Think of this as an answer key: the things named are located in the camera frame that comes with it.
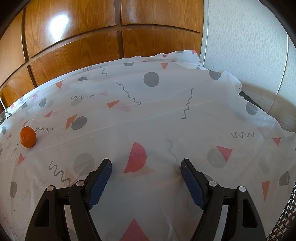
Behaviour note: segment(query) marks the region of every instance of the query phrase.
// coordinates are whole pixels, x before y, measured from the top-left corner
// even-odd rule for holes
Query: plastic tablecloth
[[[222,187],[245,186],[269,234],[295,183],[296,134],[241,98],[241,86],[205,69],[194,50],[88,66],[39,86],[0,126],[1,225],[24,240],[48,185],[70,186],[108,158],[111,177],[90,211],[101,239],[190,240],[202,211],[180,175],[189,158]],[[19,143],[24,126],[37,134],[30,149]]]

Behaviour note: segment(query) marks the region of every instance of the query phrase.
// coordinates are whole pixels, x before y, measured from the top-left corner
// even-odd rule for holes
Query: metal screw
[[[50,186],[48,186],[48,187],[46,188],[46,190],[47,190],[48,192],[52,191],[53,189],[54,189],[54,186],[52,186],[52,185],[50,185]]]
[[[211,187],[215,187],[215,186],[217,186],[217,183],[215,181],[209,181],[209,185]]]
[[[76,182],[76,185],[78,187],[82,187],[84,185],[84,181],[80,180],[80,181]]]
[[[245,192],[245,191],[246,191],[246,188],[245,188],[244,186],[240,186],[240,187],[239,187],[239,190],[240,190],[241,192]]]

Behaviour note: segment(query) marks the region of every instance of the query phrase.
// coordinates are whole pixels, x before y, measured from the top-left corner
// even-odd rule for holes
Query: wall
[[[202,43],[204,49],[207,39],[204,66],[232,73],[243,83],[242,90],[266,112],[276,112],[276,97],[284,94],[288,81],[282,82],[286,31],[259,0],[205,1],[209,16],[207,38],[204,31]]]

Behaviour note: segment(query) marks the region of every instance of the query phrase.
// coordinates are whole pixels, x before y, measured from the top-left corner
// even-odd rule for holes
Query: wooden cabinet
[[[31,63],[37,85],[76,69],[118,59],[116,32],[88,36],[61,46]]]
[[[122,24],[159,24],[202,33],[203,0],[121,0]]]
[[[22,12],[20,12],[0,39],[0,85],[24,63]]]
[[[28,68],[22,67],[0,91],[2,101],[6,107],[13,104],[24,94],[34,89]]]
[[[163,29],[132,29],[122,31],[125,58],[153,56],[179,50],[196,50],[200,55],[201,34]]]
[[[28,55],[31,58],[65,38],[112,25],[113,0],[33,0],[25,15]]]

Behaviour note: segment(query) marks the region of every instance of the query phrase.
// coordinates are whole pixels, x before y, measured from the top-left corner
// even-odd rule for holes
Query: orange
[[[25,126],[20,131],[20,143],[26,148],[30,148],[35,145],[36,133],[31,127]]]

